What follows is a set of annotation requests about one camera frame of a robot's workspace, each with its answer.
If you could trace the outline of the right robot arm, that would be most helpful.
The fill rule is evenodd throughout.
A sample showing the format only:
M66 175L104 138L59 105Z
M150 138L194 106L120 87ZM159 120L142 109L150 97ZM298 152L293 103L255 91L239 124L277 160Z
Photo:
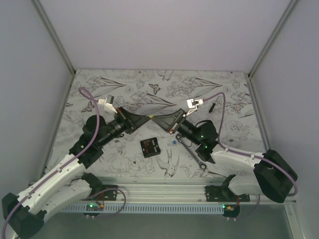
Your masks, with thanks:
M298 176L278 152L269 149L265 153L253 153L223 146L217 141L219 135L211 120L192 124L182 109L169 115L154 116L152 121L164 131L178 132L197 145L195 153L202 161L244 171L243 175L237 172L225 174L225 180L217 188L225 201L233 201L244 194L261 194L273 202L283 203L291 196Z

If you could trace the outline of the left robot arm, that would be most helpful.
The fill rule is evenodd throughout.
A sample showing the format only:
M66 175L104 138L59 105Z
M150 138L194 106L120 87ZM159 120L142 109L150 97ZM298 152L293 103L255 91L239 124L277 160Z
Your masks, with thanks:
M86 198L98 199L102 182L85 170L103 155L106 144L124 132L133 133L149 120L149 116L136 115L122 107L115 110L111 122L105 122L99 114L89 117L79 140L52 170L19 194L3 197L2 238L10 228L19 238L29 239L67 205Z

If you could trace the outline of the black fuse box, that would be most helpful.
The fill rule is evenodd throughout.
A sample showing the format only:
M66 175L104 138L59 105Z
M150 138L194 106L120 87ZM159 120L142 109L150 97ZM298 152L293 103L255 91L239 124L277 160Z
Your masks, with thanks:
M141 149L144 158L157 156L161 153L158 139L156 137L140 141Z

